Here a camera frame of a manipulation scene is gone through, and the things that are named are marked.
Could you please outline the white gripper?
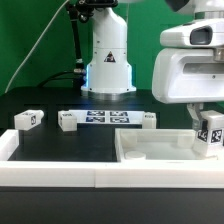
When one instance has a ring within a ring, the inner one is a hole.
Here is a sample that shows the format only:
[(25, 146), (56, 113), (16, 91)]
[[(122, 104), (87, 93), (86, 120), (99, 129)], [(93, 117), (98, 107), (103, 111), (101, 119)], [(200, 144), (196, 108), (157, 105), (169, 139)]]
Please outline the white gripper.
[(201, 129), (205, 102), (224, 101), (224, 63), (211, 49), (163, 49), (152, 79), (153, 96), (163, 103), (189, 103), (192, 128)]

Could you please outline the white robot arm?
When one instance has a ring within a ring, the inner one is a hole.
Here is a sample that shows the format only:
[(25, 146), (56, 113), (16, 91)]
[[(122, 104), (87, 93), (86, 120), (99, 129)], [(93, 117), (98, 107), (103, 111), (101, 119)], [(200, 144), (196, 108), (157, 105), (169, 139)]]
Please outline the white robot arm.
[[(93, 20), (93, 57), (83, 93), (115, 100), (133, 93), (127, 62), (127, 23), (113, 12), (137, 0), (78, 0), (79, 19)], [(152, 94), (163, 103), (186, 103), (196, 127), (204, 126), (205, 102), (224, 101), (224, 0), (165, 0), (194, 20), (163, 31), (165, 47), (155, 60)]]

